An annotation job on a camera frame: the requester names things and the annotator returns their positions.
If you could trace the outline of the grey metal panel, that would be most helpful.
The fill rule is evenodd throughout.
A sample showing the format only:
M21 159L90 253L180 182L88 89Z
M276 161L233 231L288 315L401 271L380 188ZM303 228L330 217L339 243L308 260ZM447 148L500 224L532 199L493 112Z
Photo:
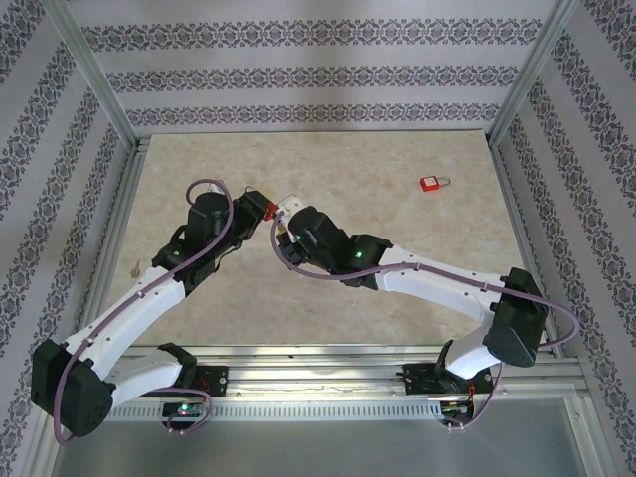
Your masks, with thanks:
M586 477L559 400L498 400L466 431L434 420L216 422L171 436L108 422L52 477Z

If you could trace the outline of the aluminium table edge rail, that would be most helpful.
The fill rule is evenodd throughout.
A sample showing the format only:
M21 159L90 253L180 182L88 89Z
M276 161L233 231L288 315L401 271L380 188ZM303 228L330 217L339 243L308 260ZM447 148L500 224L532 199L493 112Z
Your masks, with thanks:
M79 305L72 333L91 324L106 308L106 301L112 283L121 243L125 235L126 224L132 209L132 203L143 164L147 155L150 138L139 140L136 149L125 161L113 201L106 215L102 234L98 243L96 262L88 278L87 289Z
M494 168L497 173L504 201L506 203L522 262L526 270L535 280L537 287L542 295L545 298L550 298L549 294L545 291L544 284L540 277L540 272L536 267L533 256L533 249L531 247L532 244L529 242L526 234L523 214L519 210L515 191L513 190L510 178L508 177L505 164L503 163L497 146L491 145L491 143L488 142L488 148L492 156ZM549 311L549 315L545 325L545 334L549 338L549 340L553 341L560 339L561 337L559 333L560 328L559 325L556 324L555 318L555 313L553 311ZM550 350L551 354L557 358L568 358L567 351L563 348L563 343L551 345L548 350Z

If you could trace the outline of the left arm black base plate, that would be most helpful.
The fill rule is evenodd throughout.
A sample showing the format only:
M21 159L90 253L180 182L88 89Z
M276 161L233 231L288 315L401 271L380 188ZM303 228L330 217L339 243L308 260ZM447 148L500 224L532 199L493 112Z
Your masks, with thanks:
M144 398L165 398L184 396L199 398L194 391L207 393L211 398L224 398L227 392L229 368L224 366L198 366L193 380L184 387L177 387L175 393L150 392L143 395Z

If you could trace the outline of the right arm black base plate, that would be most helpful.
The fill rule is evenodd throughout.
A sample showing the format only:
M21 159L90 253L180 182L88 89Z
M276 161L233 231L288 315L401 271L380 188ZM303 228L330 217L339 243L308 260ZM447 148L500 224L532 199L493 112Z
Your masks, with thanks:
M490 370L477 373L471 379L463 379L432 363L405 364L401 375L405 391L413 395L469 395L488 394L493 389L493 378L486 379Z

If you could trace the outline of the aluminium corner post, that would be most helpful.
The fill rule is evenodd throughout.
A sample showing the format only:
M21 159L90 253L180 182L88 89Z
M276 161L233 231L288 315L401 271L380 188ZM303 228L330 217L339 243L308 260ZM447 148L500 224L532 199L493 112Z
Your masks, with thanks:
M513 81L499 112L490 126L487 136L488 146L494 149L502 140L511 122L536 81L547 61L556 41L560 38L575 10L582 0L556 0L548 18L542 26L528 57Z
M83 77L93 90L117 133L130 149L136 149L136 134L105 72L100 66L66 0L40 0L56 30L73 55Z

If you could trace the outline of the aluminium frame bar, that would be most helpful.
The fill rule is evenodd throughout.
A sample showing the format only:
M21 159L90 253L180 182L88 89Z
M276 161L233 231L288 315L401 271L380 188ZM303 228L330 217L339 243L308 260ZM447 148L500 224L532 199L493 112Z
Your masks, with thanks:
M566 398L570 425L587 477L618 477L607 440L590 397Z
M21 477L51 477L59 444L50 433L43 433L32 444Z

